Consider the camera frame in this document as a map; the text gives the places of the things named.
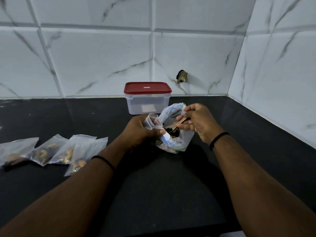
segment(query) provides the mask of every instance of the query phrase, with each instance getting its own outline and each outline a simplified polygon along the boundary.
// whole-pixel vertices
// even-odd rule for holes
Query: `red lid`
[[[124,93],[128,95],[167,94],[171,93],[171,88],[164,82],[128,82],[125,84]]]

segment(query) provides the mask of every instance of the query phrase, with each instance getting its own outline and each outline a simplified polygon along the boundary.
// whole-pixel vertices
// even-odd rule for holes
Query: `plastic container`
[[[159,114],[169,105],[171,88],[164,82],[128,82],[124,93],[132,115]]]

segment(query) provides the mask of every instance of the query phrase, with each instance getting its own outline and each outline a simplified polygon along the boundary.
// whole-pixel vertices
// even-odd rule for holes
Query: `small ziplock bag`
[[[163,129],[161,125],[156,125],[156,123],[163,123],[164,126],[172,125],[174,122],[176,122],[176,117],[178,115],[184,114],[183,110],[185,107],[186,105],[184,103],[172,104],[164,108],[161,114],[154,120],[155,122],[152,121],[152,118],[146,118],[146,120],[143,122],[143,125],[146,129],[150,130]],[[180,130],[179,136],[175,138],[172,138],[171,135],[165,133],[163,136],[160,137],[160,141],[156,142],[156,146],[167,152],[176,154],[177,151],[186,150],[193,135],[194,131],[190,130]]]
[[[39,138],[28,138],[0,144],[0,167],[9,167],[27,160]]]
[[[28,158],[31,161],[44,166],[56,154],[56,152],[67,143],[67,141],[68,139],[57,134],[31,151],[28,154]]]
[[[48,163],[69,165],[76,142],[90,141],[95,140],[96,138],[96,136],[90,135],[73,135],[69,140],[67,140],[67,143],[63,147],[61,147],[61,149],[55,152],[53,158]]]
[[[72,175],[73,173],[78,172],[81,167],[84,167],[84,165],[88,163],[93,156],[97,155],[106,147],[107,139],[108,137],[84,142],[77,141],[72,155],[71,164],[64,176]]]

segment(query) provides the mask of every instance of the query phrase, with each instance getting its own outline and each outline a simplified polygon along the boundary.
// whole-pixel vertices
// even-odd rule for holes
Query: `granite countertop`
[[[202,103],[233,138],[286,188],[316,210],[316,150],[229,97],[171,97],[169,104]],[[130,118],[124,98],[0,100],[0,143],[39,137],[40,143],[55,134],[109,137],[109,143]],[[195,135],[196,156],[218,166],[214,154]],[[122,163],[122,175],[113,179],[90,233],[99,236],[131,236],[161,231],[209,235],[239,230],[227,221],[210,188],[216,179],[202,180],[177,155],[145,145]],[[0,170],[0,226],[67,177],[68,166],[32,162],[8,172]]]

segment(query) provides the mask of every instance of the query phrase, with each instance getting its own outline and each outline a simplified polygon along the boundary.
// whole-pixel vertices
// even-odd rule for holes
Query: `person's right hand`
[[[195,103],[185,107],[184,111],[186,111],[184,115],[177,116],[177,121],[183,117],[191,119],[182,124],[177,124],[177,127],[197,132],[201,140],[208,145],[216,136],[224,132],[206,106]]]

